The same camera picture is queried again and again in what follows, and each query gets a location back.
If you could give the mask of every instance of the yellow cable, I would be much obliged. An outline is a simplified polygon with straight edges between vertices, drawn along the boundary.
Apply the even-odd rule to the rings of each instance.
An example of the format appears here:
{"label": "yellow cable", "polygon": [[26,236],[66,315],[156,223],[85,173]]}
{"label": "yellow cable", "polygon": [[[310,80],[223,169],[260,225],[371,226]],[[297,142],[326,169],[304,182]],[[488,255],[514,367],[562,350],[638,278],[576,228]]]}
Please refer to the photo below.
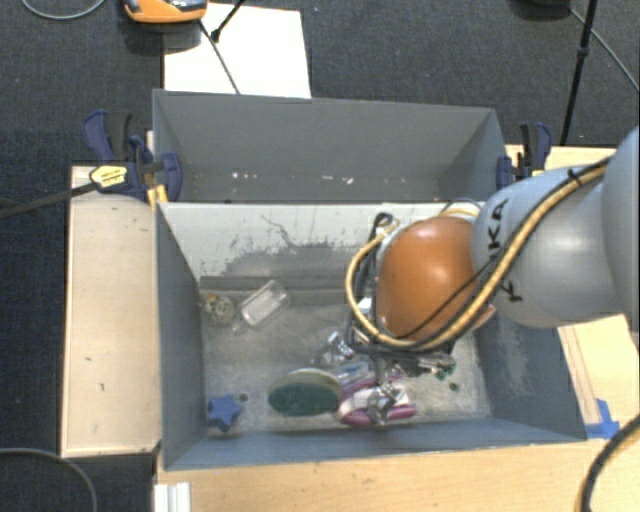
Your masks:
{"label": "yellow cable", "polygon": [[468,324],[473,319],[473,317],[480,311],[485,304],[485,302],[489,299],[495,288],[500,284],[500,281],[504,278],[506,273],[509,270],[509,267],[513,260],[518,255],[518,251],[522,248],[522,246],[527,241],[527,238],[533,233],[534,229],[540,223],[542,218],[558,203],[560,203],[567,196],[575,192],[582,185],[590,183],[598,178],[600,178],[605,171],[606,165],[601,165],[599,167],[594,168],[593,170],[585,173],[580,176],[580,178],[576,178],[575,180],[569,181],[566,185],[564,185],[561,189],[554,192],[552,195],[547,197],[544,201],[542,201],[533,212],[530,214],[529,218],[523,224],[522,228],[516,235],[514,236],[513,242],[507,248],[505,254],[498,262],[498,265],[491,273],[489,280],[482,287],[478,295],[471,301],[471,303],[467,306],[465,311],[458,317],[458,319],[447,329],[445,329],[442,333],[437,335],[435,338],[430,339],[418,346],[415,346],[415,341],[408,339],[398,339],[392,336],[388,336],[373,325],[369,319],[360,311],[358,308],[358,304],[355,301],[355,297],[353,295],[353,290],[351,289],[351,283],[353,282],[353,276],[355,271],[360,264],[360,262],[364,259],[364,257],[375,247],[382,243],[382,240],[391,233],[396,227],[396,225],[392,225],[384,233],[379,234],[373,240],[368,242],[364,247],[362,247],[356,255],[351,260],[347,268],[346,278],[345,278],[345,292],[347,295],[347,302],[349,307],[351,308],[354,316],[358,319],[358,321],[362,324],[362,326],[374,336],[378,341],[382,343],[386,343],[387,345],[392,345],[395,347],[411,347],[415,349],[428,350],[435,348],[447,341],[451,340],[455,336],[459,335],[462,331],[468,328]]}
{"label": "yellow cable", "polygon": [[477,217],[478,212],[466,210],[464,208],[450,208],[438,214],[438,217],[447,217],[449,215],[468,215],[469,217]]}

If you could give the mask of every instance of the black carpet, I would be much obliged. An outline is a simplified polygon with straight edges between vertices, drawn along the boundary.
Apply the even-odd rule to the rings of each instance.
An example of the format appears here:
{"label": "black carpet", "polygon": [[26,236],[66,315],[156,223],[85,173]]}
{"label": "black carpet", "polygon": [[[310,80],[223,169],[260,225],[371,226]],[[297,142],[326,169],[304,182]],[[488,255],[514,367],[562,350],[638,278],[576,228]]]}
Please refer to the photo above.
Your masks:
{"label": "black carpet", "polygon": [[[94,0],[31,0],[70,12]],[[584,15],[586,0],[572,7]],[[312,94],[493,107],[505,140],[520,121],[561,132],[582,25],[566,12],[515,0],[264,0],[302,11]],[[595,28],[639,73],[640,3],[600,2]],[[68,185],[93,155],[79,131],[92,111],[130,110],[151,127],[162,84],[161,40],[108,0],[72,22],[34,17],[19,0],[0,15],[0,197],[27,201]],[[614,146],[638,123],[638,94],[592,38],[572,145]],[[65,297],[66,207],[0,221],[0,447],[56,451]],[[79,461],[100,510],[147,510],[149,456]],[[87,510],[82,482],[64,467],[0,458],[0,509]]]}

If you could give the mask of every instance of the pink object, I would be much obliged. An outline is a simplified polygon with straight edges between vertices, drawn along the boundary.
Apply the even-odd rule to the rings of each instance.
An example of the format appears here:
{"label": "pink object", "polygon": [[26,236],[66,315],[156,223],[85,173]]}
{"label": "pink object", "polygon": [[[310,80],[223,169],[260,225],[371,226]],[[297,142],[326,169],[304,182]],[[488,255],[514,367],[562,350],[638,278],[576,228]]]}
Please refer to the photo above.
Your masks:
{"label": "pink object", "polygon": [[[391,376],[391,381],[395,382],[402,377],[402,374],[396,374]],[[351,425],[353,427],[367,427],[373,425],[373,421],[367,414],[366,407],[354,407],[354,395],[358,392],[362,392],[363,390],[373,390],[376,386],[375,379],[364,379],[358,382],[355,382],[349,386],[346,386],[342,390],[342,398],[340,400],[340,407],[336,412],[336,417],[340,420],[341,423],[345,425]],[[387,416],[387,420],[389,421],[397,421],[403,420],[407,418],[411,418],[417,412],[416,407],[413,404],[402,403],[393,407]]]}

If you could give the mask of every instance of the green round object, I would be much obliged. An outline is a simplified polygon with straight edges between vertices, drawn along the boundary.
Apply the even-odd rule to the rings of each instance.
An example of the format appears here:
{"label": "green round object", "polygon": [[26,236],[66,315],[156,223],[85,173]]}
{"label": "green round object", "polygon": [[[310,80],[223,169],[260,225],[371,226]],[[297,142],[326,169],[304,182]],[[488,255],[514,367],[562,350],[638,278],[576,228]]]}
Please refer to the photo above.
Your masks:
{"label": "green round object", "polygon": [[316,368],[296,370],[269,389],[269,405],[283,416],[316,416],[335,411],[342,388],[332,374]]}

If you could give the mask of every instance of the bin floor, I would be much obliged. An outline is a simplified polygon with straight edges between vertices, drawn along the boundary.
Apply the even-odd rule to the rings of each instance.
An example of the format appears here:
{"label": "bin floor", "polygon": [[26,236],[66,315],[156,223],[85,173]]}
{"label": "bin floor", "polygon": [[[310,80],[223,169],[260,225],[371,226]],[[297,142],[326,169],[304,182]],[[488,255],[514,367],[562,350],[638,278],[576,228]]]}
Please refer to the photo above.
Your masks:
{"label": "bin floor", "polygon": [[[331,413],[287,418],[272,409],[267,401],[274,381],[293,370],[310,367],[312,358],[326,344],[329,335],[334,331],[343,332],[346,314],[344,304],[292,304],[264,327],[241,334],[234,334],[229,327],[212,325],[209,317],[202,314],[207,400],[230,393],[242,408],[227,435],[348,428]],[[413,418],[402,423],[491,415],[473,335],[458,341],[453,356],[456,369],[444,381],[432,375],[405,377],[400,381],[418,409]],[[223,435],[215,428],[209,429],[209,434]]]}

